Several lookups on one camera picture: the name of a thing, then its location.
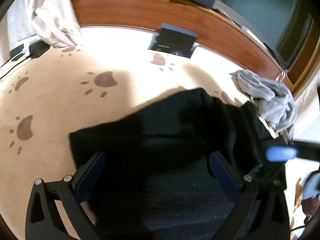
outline power adapter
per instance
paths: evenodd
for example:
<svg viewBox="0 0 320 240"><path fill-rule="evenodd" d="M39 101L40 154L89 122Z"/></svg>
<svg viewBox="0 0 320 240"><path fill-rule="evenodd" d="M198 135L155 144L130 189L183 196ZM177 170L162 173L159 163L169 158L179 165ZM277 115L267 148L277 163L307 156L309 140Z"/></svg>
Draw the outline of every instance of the power adapter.
<svg viewBox="0 0 320 240"><path fill-rule="evenodd" d="M42 40L35 41L34 43L29 45L30 57L38 58L42 54L44 54L48 49L50 49L49 44L46 44Z"/></svg>

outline metal screw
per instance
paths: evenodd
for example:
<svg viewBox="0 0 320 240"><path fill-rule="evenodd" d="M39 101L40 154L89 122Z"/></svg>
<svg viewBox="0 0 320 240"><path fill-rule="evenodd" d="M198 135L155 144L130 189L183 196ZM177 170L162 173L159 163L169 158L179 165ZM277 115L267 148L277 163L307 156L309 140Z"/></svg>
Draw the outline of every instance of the metal screw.
<svg viewBox="0 0 320 240"><path fill-rule="evenodd" d="M279 185L280 185L280 181L279 181L279 179L275 179L275 180L273 181L273 184L275 184L275 185L279 186Z"/></svg>
<svg viewBox="0 0 320 240"><path fill-rule="evenodd" d="M63 180L65 181L65 182L68 182L68 181L70 181L72 179L72 176L71 175L66 175L66 176L64 176L64 178L63 178Z"/></svg>
<svg viewBox="0 0 320 240"><path fill-rule="evenodd" d="M252 177L251 177L250 175L244 175L244 176L243 176L243 179L244 179L245 181L247 181L247 182L252 181Z"/></svg>
<svg viewBox="0 0 320 240"><path fill-rule="evenodd" d="M42 179L36 179L35 184L39 185L39 184L41 184L41 182L42 182Z"/></svg>

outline beige carpet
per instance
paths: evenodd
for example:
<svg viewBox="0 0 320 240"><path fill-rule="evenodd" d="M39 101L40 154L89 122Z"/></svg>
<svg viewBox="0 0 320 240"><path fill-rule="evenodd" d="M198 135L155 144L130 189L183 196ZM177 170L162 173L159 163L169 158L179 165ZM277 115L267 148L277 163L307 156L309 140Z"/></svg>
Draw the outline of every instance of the beige carpet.
<svg viewBox="0 0 320 240"><path fill-rule="evenodd" d="M242 105L248 98L221 68L214 63L199 68L189 59L150 50L137 54L85 46L50 49L15 68L0 83L0 213L13 233L24 239L37 178L56 181L75 172L68 133L196 87ZM76 236L61 205L59 211Z"/></svg>

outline blue handle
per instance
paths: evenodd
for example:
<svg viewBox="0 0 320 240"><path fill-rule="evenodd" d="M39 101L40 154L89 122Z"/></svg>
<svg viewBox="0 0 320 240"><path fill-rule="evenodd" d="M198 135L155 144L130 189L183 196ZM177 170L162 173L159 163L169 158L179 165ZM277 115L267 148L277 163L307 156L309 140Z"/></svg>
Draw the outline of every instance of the blue handle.
<svg viewBox="0 0 320 240"><path fill-rule="evenodd" d="M298 157L299 149L296 146L270 146L266 150L267 160L284 162Z"/></svg>
<svg viewBox="0 0 320 240"><path fill-rule="evenodd" d="M229 201L238 203L240 200L240 185L228 169L228 164L223 163L222 159L213 152L209 155L209 166L216 179L219 181L223 191L225 192Z"/></svg>

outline black cable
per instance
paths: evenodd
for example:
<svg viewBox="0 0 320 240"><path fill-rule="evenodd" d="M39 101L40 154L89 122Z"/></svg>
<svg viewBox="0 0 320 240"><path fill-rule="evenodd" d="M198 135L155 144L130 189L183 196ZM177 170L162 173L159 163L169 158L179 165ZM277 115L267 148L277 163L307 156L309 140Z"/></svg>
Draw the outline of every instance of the black cable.
<svg viewBox="0 0 320 240"><path fill-rule="evenodd" d="M17 63L16 65L14 65L6 74L4 74L1 78L3 79L11 70L13 70L17 65L19 65L20 63L24 62L26 59L30 58L30 56L27 56L25 59L23 59L21 62Z"/></svg>
<svg viewBox="0 0 320 240"><path fill-rule="evenodd" d="M0 69L5 65L7 64L11 59L9 58L5 63L2 64L2 66L0 67Z"/></svg>
<svg viewBox="0 0 320 240"><path fill-rule="evenodd" d="M294 228L294 229L291 229L290 232L294 231L294 230L297 230L297 229L301 229L301 228L305 228L306 226L300 226L300 227L297 227L297 228Z"/></svg>

